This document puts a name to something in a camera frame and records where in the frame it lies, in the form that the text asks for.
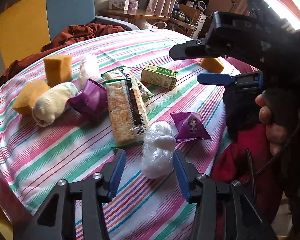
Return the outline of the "person right hand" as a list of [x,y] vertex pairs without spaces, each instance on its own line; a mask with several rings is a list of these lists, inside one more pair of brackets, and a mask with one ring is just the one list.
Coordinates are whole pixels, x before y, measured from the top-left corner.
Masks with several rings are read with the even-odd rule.
[[262,124],[266,125],[266,135],[270,142],[269,149],[271,154],[275,156],[282,150],[288,132],[283,126],[275,124],[272,121],[271,110],[261,94],[256,97],[255,102],[261,107],[259,119]]

